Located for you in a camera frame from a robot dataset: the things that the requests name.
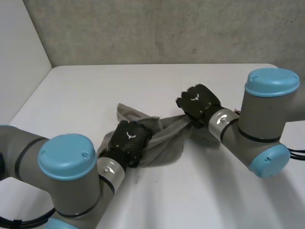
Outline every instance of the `black cable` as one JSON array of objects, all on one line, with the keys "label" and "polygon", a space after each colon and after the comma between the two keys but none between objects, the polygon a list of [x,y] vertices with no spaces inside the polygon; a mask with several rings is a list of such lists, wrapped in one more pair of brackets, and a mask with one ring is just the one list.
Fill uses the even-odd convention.
[{"label": "black cable", "polygon": [[[31,229],[39,227],[45,223],[48,222],[48,219],[54,214],[55,209],[48,211],[46,214],[32,220],[23,221],[21,223],[20,229]],[[3,217],[0,217],[0,227],[2,228],[11,228],[13,224],[12,220],[5,219]]]},{"label": "black cable", "polygon": [[305,150],[300,150],[300,149],[290,149],[288,148],[290,152],[295,152],[295,153],[301,153],[301,154],[305,154]]}]

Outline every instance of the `gray concrete wall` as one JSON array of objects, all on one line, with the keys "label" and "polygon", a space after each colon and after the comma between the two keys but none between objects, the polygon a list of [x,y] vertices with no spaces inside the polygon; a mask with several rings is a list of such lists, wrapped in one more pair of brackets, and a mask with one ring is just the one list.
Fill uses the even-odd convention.
[{"label": "gray concrete wall", "polygon": [[305,0],[24,0],[52,63],[272,63],[305,74]]}]

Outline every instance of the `gray cloth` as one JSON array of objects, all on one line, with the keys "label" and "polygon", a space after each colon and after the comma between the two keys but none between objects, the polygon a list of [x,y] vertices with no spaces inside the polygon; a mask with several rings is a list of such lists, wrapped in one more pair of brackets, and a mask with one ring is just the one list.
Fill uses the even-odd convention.
[{"label": "gray cloth", "polygon": [[[183,152],[184,140],[191,135],[203,146],[216,147],[220,144],[207,128],[193,129],[191,121],[186,115],[160,119],[119,104],[117,118],[119,122],[122,120],[137,121],[152,130],[152,139],[143,150],[139,167],[162,166],[176,161]],[[106,134],[98,149],[98,154],[107,148],[113,133],[114,131]]]}]

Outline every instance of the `blue joint cover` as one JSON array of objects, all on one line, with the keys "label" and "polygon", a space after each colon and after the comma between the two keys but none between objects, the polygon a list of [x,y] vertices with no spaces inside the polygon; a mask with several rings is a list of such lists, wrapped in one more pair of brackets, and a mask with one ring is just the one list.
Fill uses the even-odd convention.
[{"label": "blue joint cover", "polygon": [[56,180],[76,180],[96,165],[97,156],[90,139],[79,134],[60,135],[40,149],[38,164],[47,176]]},{"label": "blue joint cover", "polygon": [[262,68],[250,72],[245,91],[258,97],[276,97],[298,89],[300,79],[296,73],[282,68]]},{"label": "blue joint cover", "polygon": [[258,177],[267,178],[277,175],[288,163],[290,151],[283,144],[273,146],[258,155],[249,170]]},{"label": "blue joint cover", "polygon": [[61,220],[49,218],[48,223],[46,225],[46,229],[78,229],[78,228],[68,223],[65,223]]}]

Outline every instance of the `crumpled fabric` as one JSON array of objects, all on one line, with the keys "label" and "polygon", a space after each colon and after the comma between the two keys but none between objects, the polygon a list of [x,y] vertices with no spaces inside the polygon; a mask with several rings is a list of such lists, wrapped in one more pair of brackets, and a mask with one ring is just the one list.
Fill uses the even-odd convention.
[{"label": "crumpled fabric", "polygon": [[[217,147],[220,142],[206,127],[193,128],[187,115],[179,115],[160,119],[148,116],[123,104],[117,106],[118,121],[137,121],[152,130],[152,138],[142,152],[138,167],[156,167],[175,162],[183,152],[184,140],[192,137],[200,141],[201,146]],[[107,148],[114,131],[109,132],[98,149],[98,155]]]}]

